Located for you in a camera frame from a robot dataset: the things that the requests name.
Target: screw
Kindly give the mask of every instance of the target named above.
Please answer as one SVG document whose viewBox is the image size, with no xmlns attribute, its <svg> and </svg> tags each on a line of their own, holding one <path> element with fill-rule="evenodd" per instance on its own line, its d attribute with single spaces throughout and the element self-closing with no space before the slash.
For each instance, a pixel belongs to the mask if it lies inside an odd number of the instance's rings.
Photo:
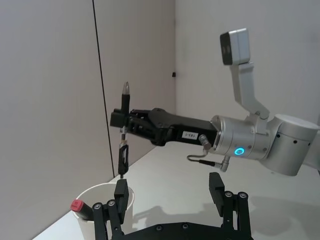
<svg viewBox="0 0 320 240">
<path fill-rule="evenodd" d="M 155 230 L 157 231 L 161 231 L 163 229 L 163 227 L 161 225 L 156 226 Z"/>
<path fill-rule="evenodd" d="M 109 206 L 113 206 L 113 205 L 115 205 L 115 204 L 116 204 L 116 202 L 113 201 L 113 200 L 111 200 L 111 201 L 108 203 Z"/>
<path fill-rule="evenodd" d="M 228 198 L 232 197 L 232 192 L 230 192 L 230 191 L 226 191 L 224 194 Z"/>
<path fill-rule="evenodd" d="M 94 208 L 94 209 L 99 209 L 99 208 L 101 208 L 101 204 L 98 203 L 98 204 L 94 205 L 93 208 Z"/>
<path fill-rule="evenodd" d="M 245 194 L 244 192 L 240 193 L 239 195 L 240 195 L 240 198 L 243 198 L 243 199 L 247 198 L 247 194 Z"/>
<path fill-rule="evenodd" d="M 184 230 L 186 230 L 186 229 L 189 228 L 189 225 L 185 223 L 185 224 L 182 225 L 182 228 L 183 228 Z"/>
</svg>

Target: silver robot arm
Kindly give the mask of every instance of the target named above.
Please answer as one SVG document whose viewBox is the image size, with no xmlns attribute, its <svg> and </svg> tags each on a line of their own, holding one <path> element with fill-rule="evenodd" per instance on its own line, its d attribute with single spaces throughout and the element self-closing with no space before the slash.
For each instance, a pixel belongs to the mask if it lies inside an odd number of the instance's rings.
<svg viewBox="0 0 320 240">
<path fill-rule="evenodd" d="M 245 120 L 216 115 L 211 123 L 218 135 L 206 153 L 223 155 L 216 167 L 225 172 L 230 157 L 259 160 L 280 174 L 297 175 L 311 148 L 318 125 L 296 117 L 277 114 L 268 121 L 269 110 L 254 94 L 253 69 L 250 62 L 249 34 L 246 28 L 220 36 L 222 60 L 230 66 L 234 98 L 249 112 Z M 320 168 L 320 156 L 309 157 L 308 165 Z"/>
</svg>

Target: paper cup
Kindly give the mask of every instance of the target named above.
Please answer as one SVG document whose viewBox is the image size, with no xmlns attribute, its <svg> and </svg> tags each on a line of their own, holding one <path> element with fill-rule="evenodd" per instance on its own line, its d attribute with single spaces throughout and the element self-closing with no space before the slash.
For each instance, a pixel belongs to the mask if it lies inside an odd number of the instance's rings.
<svg viewBox="0 0 320 240">
<path fill-rule="evenodd" d="M 81 193 L 76 199 L 84 201 L 88 206 L 92 207 L 95 203 L 106 204 L 107 201 L 115 199 L 114 193 L 116 189 L 116 183 L 102 183 L 96 186 L 92 186 Z M 121 225 L 121 229 L 125 234 L 129 234 L 133 231 L 133 204 L 135 200 L 134 191 L 129 187 L 129 200 L 128 206 L 125 212 L 124 222 Z M 73 212 L 73 215 L 78 220 L 80 229 L 83 234 L 84 240 L 95 240 L 95 223 L 94 221 L 83 220 Z M 108 238 L 111 239 L 112 232 L 110 227 L 110 221 L 107 222 Z"/>
</svg>

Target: white table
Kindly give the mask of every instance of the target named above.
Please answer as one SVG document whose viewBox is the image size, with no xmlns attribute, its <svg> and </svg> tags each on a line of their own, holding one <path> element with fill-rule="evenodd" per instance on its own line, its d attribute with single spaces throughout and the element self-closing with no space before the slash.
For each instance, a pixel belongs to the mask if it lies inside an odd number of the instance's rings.
<svg viewBox="0 0 320 240">
<path fill-rule="evenodd" d="M 135 192 L 135 229 L 171 222 L 221 225 L 209 193 L 209 173 L 217 169 L 186 159 L 188 154 L 201 152 L 201 146 L 171 142 L 156 147 L 130 167 L 126 178 Z M 206 159 L 221 161 L 222 157 L 209 155 Z M 232 158 L 228 171 L 220 175 L 226 190 L 249 194 L 255 240 L 320 239 L 320 176 L 315 169 L 303 165 L 297 176 L 288 177 L 257 161 Z M 69 212 L 34 239 L 83 237 Z"/>
</svg>

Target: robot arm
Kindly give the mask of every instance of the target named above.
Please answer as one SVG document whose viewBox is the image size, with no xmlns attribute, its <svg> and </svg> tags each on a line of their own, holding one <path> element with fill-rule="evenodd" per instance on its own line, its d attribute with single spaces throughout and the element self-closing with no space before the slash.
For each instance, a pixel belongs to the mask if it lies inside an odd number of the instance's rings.
<svg viewBox="0 0 320 240">
<path fill-rule="evenodd" d="M 211 121 L 204 121 L 173 115 L 160 108 L 129 112 L 130 97 L 124 96 L 129 95 L 127 91 L 122 94 L 121 109 L 111 114 L 110 125 L 121 128 L 122 135 L 128 132 L 157 146 L 170 141 L 203 145 L 202 156 L 209 152 L 224 159 L 222 163 L 202 163 L 219 167 L 223 172 L 230 157 L 237 157 L 259 160 L 268 169 L 284 175 L 297 175 L 319 126 L 286 115 L 276 115 L 268 122 L 270 112 L 254 94 L 254 64 L 250 62 L 246 28 L 222 34 L 220 45 L 223 63 L 230 66 L 235 101 L 249 112 L 246 119 L 216 115 Z M 127 142 L 125 137 L 121 139 L 123 147 Z M 126 158 L 128 153 L 120 151 L 119 163 L 125 163 L 128 171 Z"/>
</svg>

